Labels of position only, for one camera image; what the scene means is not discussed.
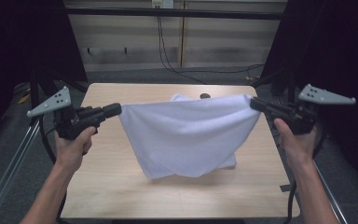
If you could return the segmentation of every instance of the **white cloth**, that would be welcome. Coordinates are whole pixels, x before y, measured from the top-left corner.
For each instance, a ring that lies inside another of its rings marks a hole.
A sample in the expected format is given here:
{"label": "white cloth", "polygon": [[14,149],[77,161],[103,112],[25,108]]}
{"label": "white cloth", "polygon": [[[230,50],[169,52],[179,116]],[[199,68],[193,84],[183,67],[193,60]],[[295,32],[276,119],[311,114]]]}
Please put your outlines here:
{"label": "white cloth", "polygon": [[260,113],[249,95],[192,100],[176,94],[170,102],[122,105],[121,124],[148,178],[198,177],[235,166],[235,151]]}

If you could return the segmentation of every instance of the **hand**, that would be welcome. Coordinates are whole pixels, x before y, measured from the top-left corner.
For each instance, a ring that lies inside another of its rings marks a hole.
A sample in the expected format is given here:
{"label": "hand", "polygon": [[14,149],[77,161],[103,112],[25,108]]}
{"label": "hand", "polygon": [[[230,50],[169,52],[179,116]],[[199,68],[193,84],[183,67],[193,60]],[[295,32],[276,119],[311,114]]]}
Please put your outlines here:
{"label": "hand", "polygon": [[94,133],[95,128],[88,127],[77,137],[77,139],[70,141],[60,138],[56,132],[56,164],[74,174],[75,171],[80,168],[81,162],[83,161],[83,155],[86,155],[91,148],[91,137]]}
{"label": "hand", "polygon": [[279,144],[284,148],[289,166],[296,169],[312,162],[316,127],[313,127],[310,133],[293,135],[289,126],[282,119],[275,119],[274,123],[281,134]]}

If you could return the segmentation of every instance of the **wall outlet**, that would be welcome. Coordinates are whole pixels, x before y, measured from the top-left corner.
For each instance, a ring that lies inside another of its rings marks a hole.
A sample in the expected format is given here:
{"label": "wall outlet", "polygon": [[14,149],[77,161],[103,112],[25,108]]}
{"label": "wall outlet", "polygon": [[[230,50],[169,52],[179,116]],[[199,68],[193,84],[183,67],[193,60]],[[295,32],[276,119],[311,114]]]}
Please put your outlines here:
{"label": "wall outlet", "polygon": [[163,8],[173,8],[173,0],[163,0],[162,7]]}
{"label": "wall outlet", "polygon": [[152,0],[152,8],[162,8],[162,0]]}

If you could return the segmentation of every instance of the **forearm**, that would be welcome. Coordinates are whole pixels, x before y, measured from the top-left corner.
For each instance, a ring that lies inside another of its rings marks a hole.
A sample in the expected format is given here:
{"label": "forearm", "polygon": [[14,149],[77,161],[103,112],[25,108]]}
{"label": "forearm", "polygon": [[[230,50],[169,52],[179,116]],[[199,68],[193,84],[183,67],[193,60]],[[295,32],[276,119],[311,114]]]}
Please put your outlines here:
{"label": "forearm", "polygon": [[55,223],[73,173],[54,165],[36,200],[21,223]]}
{"label": "forearm", "polygon": [[338,223],[312,161],[294,170],[305,223]]}

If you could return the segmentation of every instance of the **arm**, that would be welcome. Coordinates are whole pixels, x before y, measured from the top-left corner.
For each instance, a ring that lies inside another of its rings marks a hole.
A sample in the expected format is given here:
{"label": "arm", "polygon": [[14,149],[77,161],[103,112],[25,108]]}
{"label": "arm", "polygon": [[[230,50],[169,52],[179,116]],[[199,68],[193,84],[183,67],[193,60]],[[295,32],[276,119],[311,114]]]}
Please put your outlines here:
{"label": "arm", "polygon": [[62,198],[83,155],[91,148],[95,128],[84,130],[75,141],[61,139],[55,133],[57,160],[33,205],[21,223],[55,223]]}
{"label": "arm", "polygon": [[274,123],[295,174],[305,223],[338,223],[312,159],[316,128],[309,134],[293,135],[282,119],[275,119]]}

